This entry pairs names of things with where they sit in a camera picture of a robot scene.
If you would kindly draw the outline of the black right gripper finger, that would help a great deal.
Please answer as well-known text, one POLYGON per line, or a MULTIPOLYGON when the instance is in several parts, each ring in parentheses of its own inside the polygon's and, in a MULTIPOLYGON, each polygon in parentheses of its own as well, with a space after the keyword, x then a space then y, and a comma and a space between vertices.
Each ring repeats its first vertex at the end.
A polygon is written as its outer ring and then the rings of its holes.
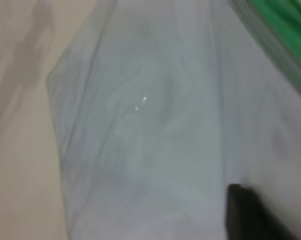
POLYGON ((240 184, 227 188, 225 226, 229 240, 295 240, 258 194, 240 184))

